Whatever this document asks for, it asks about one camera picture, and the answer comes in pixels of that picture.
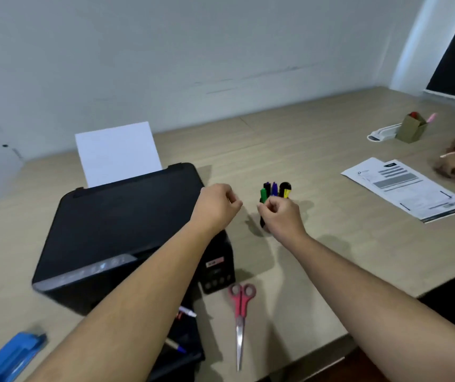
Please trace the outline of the person's right hand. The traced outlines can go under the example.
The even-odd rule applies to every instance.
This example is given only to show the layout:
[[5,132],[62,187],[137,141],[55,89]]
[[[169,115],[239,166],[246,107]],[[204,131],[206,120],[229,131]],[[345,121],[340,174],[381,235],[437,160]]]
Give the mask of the person's right hand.
[[280,197],[278,215],[271,226],[265,227],[290,252],[294,252],[308,238],[300,208],[291,199]]

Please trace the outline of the person's left hand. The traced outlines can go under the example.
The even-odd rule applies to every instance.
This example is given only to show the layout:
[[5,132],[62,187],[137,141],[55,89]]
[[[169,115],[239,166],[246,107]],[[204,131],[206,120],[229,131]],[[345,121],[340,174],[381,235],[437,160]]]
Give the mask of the person's left hand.
[[209,237],[223,231],[241,210],[232,210],[227,192],[234,192],[230,185],[217,183],[203,187],[194,206],[190,224]]

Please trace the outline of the person's left forearm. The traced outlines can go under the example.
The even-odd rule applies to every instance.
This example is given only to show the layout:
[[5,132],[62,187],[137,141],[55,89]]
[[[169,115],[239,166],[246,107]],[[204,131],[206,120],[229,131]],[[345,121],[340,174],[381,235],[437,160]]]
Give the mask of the person's left forearm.
[[26,382],[144,382],[200,258],[223,229],[189,221],[100,302]]

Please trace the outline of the person's right forearm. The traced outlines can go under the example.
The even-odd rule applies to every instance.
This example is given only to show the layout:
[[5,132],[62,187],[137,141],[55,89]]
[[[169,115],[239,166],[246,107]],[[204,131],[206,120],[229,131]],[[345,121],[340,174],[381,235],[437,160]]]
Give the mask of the person's right forearm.
[[306,233],[279,241],[389,381],[455,382],[453,323]]

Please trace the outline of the black printer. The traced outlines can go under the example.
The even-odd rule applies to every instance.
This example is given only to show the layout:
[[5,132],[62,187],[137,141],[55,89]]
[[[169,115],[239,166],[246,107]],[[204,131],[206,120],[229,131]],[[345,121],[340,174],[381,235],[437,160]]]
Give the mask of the black printer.
[[204,184],[192,163],[62,197],[32,278],[85,316],[189,220]]

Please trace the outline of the white paper sheet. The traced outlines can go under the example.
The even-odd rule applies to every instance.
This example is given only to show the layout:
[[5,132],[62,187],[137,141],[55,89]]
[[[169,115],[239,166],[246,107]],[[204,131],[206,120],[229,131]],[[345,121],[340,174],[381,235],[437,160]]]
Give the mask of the white paper sheet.
[[162,170],[147,121],[75,135],[88,188]]

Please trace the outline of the white flat tray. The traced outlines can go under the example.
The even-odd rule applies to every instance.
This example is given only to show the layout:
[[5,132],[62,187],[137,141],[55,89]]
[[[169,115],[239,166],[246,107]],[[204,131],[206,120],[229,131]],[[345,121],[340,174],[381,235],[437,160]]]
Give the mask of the white flat tray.
[[397,123],[391,126],[380,128],[376,131],[371,132],[371,134],[367,136],[367,139],[371,142],[382,142],[394,139],[401,125],[402,123]]

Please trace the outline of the printed white document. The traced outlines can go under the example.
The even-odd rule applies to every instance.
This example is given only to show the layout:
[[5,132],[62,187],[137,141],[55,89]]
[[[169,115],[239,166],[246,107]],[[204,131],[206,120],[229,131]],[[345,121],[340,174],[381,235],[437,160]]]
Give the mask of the printed white document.
[[398,160],[371,157],[341,173],[422,223],[455,214],[455,193]]

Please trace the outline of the blue tipped pen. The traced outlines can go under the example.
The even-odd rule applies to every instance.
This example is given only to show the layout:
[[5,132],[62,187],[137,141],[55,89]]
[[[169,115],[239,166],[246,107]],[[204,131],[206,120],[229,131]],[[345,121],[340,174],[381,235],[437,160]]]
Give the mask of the blue tipped pen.
[[168,347],[178,351],[179,353],[182,353],[182,354],[187,354],[188,353],[187,350],[184,347],[180,346],[179,343],[177,343],[176,341],[171,340],[170,338],[166,338],[165,339],[165,344]]

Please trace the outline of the olive pen box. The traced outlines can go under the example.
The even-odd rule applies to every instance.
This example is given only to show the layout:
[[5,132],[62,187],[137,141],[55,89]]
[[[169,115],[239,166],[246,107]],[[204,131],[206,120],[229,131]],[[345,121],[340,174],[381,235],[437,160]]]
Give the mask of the olive pen box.
[[420,121],[417,121],[406,115],[395,138],[408,144],[420,140],[428,127],[426,120],[420,116]]

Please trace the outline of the blue stapler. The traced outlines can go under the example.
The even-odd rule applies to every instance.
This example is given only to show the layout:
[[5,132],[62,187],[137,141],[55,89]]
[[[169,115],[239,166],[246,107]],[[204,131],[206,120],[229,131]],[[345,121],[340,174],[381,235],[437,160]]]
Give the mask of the blue stapler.
[[19,332],[0,349],[0,382],[14,382],[46,346],[46,333]]

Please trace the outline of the pink handled scissors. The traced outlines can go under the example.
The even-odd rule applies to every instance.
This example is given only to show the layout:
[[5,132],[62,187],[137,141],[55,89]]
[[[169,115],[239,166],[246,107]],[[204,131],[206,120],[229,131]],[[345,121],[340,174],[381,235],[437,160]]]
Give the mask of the pink handled scissors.
[[236,368],[242,369],[245,319],[247,317],[248,303],[256,296],[256,287],[253,284],[245,285],[235,283],[229,286],[228,293],[235,307],[236,319]]

